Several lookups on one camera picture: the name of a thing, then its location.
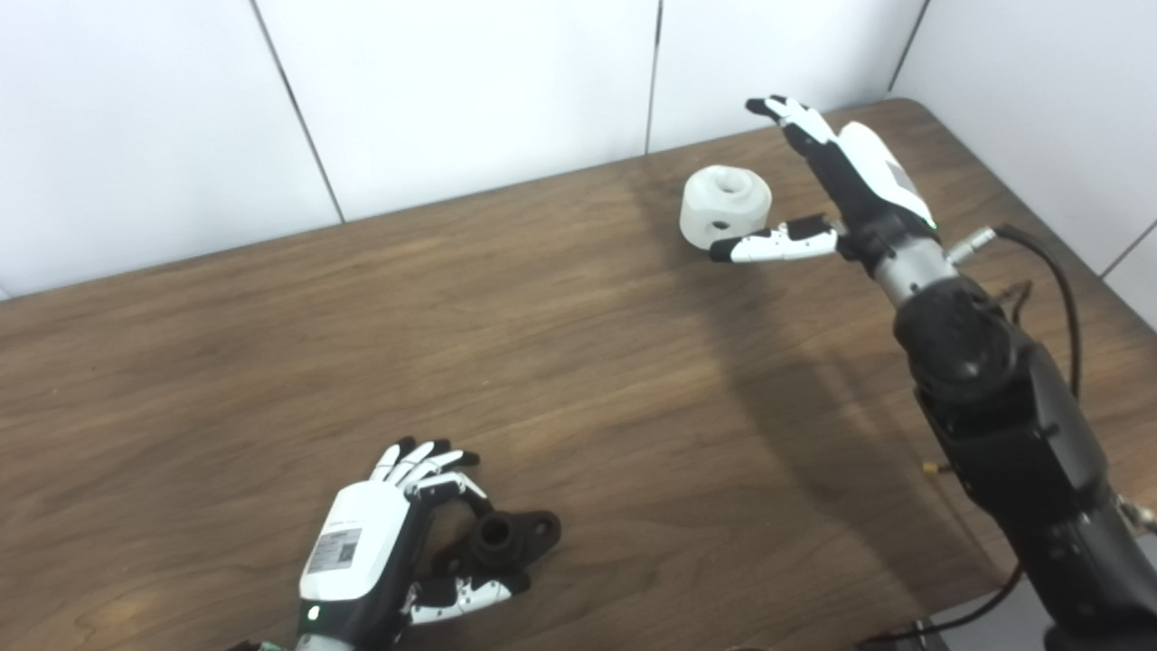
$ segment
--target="black arm segment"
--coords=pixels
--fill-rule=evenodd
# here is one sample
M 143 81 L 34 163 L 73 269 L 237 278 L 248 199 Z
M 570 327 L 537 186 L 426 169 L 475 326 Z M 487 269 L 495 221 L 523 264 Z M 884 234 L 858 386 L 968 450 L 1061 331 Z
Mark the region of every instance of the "black arm segment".
M 964 276 L 901 304 L 894 333 L 961 484 L 996 519 L 1057 627 L 1085 641 L 1157 631 L 1157 572 L 1044 347 Z

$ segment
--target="label sticker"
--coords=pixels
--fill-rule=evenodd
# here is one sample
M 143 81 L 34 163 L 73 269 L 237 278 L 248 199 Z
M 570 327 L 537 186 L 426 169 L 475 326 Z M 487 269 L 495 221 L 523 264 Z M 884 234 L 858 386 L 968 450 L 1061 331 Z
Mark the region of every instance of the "label sticker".
M 358 539 L 360 538 L 361 530 L 346 530 L 317 539 L 317 547 L 314 548 L 314 555 L 309 557 L 309 568 L 305 574 L 345 570 L 353 565 L 354 552 L 358 549 Z

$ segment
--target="white wall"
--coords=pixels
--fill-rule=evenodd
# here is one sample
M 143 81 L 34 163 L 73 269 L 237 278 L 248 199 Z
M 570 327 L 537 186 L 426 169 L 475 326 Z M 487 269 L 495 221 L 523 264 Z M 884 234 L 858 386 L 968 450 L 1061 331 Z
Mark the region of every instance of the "white wall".
M 0 297 L 871 102 L 921 1 L 258 0 L 299 114 L 245 0 L 10 0 Z
M 1157 220 L 1154 24 L 1151 0 L 931 0 L 896 93 L 1104 273 Z M 1157 291 L 1123 276 L 1157 276 L 1151 242 L 1107 280 L 1157 328 Z
M 883 99 L 923 0 L 664 0 L 650 150 L 767 125 L 747 97 Z
M 1157 331 L 1157 229 L 1150 229 L 1105 280 Z
M 338 223 L 238 0 L 0 3 L 0 287 Z
M 655 0 L 261 0 L 347 219 L 643 153 Z

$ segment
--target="white robotic hand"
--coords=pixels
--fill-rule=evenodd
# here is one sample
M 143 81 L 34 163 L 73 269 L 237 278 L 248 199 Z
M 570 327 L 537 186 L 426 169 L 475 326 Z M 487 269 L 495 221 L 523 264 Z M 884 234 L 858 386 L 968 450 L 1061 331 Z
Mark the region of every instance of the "white robotic hand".
M 783 127 L 788 143 L 808 160 L 840 209 L 842 222 L 827 223 L 816 215 L 745 237 L 720 239 L 712 245 L 712 259 L 764 261 L 838 251 L 848 259 L 864 260 L 880 254 L 868 250 L 878 237 L 864 227 L 880 223 L 882 215 L 922 222 L 921 228 L 929 234 L 936 228 L 904 167 L 871 128 L 852 121 L 835 133 L 819 111 L 782 95 L 749 99 L 746 105 Z
M 368 480 L 338 493 L 301 575 L 299 650 L 383 649 L 411 623 L 463 615 L 523 587 L 496 579 L 476 585 L 470 577 L 414 580 L 437 506 L 463 500 L 478 517 L 493 511 L 482 489 L 454 471 L 477 464 L 477 456 L 450 450 L 449 442 L 405 438 L 385 451 Z M 454 590 L 449 601 L 447 586 Z M 427 587 L 440 594 L 425 594 Z M 422 609 L 429 599 L 445 606 Z

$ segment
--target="wood grain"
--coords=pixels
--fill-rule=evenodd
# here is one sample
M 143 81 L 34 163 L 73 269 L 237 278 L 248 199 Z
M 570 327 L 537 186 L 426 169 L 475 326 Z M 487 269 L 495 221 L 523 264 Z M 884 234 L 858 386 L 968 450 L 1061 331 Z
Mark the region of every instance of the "wood grain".
M 1157 502 L 1154 334 L 922 108 L 848 119 L 945 238 L 1048 237 L 1117 486 Z M 994 589 L 1000 535 L 920 474 L 887 301 L 837 258 L 707 261 L 677 215 L 712 163 L 766 178 L 773 220 L 828 206 L 768 130 L 0 304 L 0 646 L 290 643 L 330 501 L 406 435 L 565 532 L 528 595 L 405 649 L 827 650 Z M 970 269 L 1038 280 L 1026 325 L 1066 364 L 1044 266 Z

